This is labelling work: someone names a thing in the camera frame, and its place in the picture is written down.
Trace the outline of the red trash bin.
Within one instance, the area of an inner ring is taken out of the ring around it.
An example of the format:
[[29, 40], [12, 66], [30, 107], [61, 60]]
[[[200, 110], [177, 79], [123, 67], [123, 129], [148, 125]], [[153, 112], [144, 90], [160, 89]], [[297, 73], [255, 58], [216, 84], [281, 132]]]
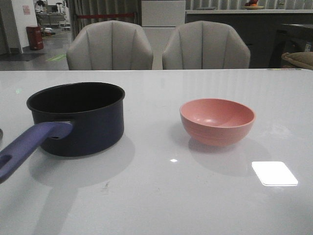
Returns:
[[41, 28], [39, 26], [27, 26], [26, 32], [31, 50], [40, 50], [44, 48]]

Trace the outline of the dark blue saucepan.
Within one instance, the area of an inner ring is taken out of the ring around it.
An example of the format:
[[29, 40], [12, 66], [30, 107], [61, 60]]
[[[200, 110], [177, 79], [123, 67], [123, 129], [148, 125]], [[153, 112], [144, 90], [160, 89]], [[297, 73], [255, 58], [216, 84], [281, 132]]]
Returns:
[[124, 90], [114, 84], [82, 82], [41, 90], [26, 102], [34, 125], [0, 153], [5, 182], [38, 148], [61, 157], [80, 157], [116, 144], [124, 133]]

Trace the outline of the right grey upholstered chair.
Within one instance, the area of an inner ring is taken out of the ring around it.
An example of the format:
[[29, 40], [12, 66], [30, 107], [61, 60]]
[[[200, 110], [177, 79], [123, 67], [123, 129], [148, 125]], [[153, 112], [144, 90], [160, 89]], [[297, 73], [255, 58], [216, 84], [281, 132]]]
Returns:
[[177, 26], [162, 54], [164, 70], [248, 69], [250, 50], [223, 23], [196, 21]]

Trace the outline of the pink bowl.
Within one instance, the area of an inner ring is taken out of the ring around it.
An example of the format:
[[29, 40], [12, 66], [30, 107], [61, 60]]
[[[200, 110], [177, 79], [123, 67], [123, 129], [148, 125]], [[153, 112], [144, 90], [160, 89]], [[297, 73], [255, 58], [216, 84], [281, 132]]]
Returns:
[[195, 140], [210, 146], [228, 146], [239, 142], [251, 130], [256, 119], [249, 107], [225, 99], [202, 98], [180, 107], [185, 131]]

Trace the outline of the fruit plate on counter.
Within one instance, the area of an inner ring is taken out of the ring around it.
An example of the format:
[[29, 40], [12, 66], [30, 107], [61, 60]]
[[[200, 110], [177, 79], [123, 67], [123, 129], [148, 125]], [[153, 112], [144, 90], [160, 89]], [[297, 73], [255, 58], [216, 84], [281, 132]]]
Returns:
[[260, 10], [264, 9], [264, 6], [258, 4], [258, 0], [249, 0], [244, 4], [244, 9], [246, 10]]

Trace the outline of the glass lid blue knob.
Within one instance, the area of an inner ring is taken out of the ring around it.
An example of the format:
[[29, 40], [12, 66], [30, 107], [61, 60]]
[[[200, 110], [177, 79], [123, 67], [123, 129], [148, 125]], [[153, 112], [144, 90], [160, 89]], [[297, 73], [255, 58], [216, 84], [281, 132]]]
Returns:
[[2, 141], [2, 139], [3, 139], [3, 131], [2, 129], [0, 129], [0, 142]]

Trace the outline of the white cabinet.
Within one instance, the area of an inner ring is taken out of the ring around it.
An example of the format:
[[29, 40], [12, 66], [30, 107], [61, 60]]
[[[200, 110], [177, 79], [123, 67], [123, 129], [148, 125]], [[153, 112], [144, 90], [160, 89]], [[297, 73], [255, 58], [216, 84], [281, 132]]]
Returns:
[[153, 50], [152, 69], [162, 69], [162, 53], [173, 29], [185, 22], [184, 0], [143, 0], [141, 24]]

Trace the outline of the grey upholstered chair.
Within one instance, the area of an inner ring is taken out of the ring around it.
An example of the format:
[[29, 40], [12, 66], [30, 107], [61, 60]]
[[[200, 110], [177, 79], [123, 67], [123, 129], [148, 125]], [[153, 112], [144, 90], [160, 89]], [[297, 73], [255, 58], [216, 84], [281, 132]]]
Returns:
[[85, 26], [67, 51], [70, 70], [151, 70], [153, 51], [143, 28], [122, 21]]
[[177, 26], [162, 54], [164, 70], [248, 69], [250, 50], [223, 23], [196, 21]]

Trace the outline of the grey counter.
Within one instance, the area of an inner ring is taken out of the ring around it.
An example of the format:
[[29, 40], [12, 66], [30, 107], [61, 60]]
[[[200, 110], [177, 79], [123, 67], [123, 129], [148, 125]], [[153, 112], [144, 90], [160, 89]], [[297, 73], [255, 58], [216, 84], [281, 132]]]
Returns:
[[284, 42], [277, 35], [283, 24], [312, 24], [312, 10], [187, 10], [185, 22], [219, 22], [232, 26], [251, 53], [250, 68], [279, 68]]

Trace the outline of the beige cushion basket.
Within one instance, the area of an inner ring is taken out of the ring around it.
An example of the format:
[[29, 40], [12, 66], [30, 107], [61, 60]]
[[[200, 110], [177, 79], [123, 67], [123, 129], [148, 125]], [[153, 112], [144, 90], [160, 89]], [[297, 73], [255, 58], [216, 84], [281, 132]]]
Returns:
[[286, 52], [281, 59], [285, 61], [284, 68], [313, 69], [313, 52]]

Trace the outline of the left grey upholstered chair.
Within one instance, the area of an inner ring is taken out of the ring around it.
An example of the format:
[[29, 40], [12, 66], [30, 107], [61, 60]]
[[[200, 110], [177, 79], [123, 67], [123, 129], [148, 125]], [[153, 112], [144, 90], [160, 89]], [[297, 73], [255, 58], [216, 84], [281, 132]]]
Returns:
[[85, 26], [67, 51], [70, 70], [151, 70], [153, 51], [143, 28], [122, 21]]

